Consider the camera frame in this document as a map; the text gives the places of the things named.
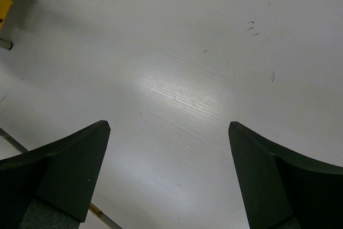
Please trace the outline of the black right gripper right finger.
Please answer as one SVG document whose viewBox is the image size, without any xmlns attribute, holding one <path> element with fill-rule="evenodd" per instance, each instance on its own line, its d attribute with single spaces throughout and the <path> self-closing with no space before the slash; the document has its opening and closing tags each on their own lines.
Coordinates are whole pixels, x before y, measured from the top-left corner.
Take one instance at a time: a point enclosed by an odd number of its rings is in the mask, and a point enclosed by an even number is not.
<svg viewBox="0 0 343 229">
<path fill-rule="evenodd" d="M 342 228 L 342 167 L 236 121 L 228 137 L 250 228 Z"/>
</svg>

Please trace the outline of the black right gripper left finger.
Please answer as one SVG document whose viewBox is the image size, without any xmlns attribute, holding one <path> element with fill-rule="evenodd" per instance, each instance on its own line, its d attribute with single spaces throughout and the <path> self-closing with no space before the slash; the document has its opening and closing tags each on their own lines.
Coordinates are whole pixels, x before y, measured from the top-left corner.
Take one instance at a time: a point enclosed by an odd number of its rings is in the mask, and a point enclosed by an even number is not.
<svg viewBox="0 0 343 229">
<path fill-rule="evenodd" d="M 79 228 L 86 220 L 110 136 L 101 120 L 1 160 L 1 228 Z"/>
</svg>

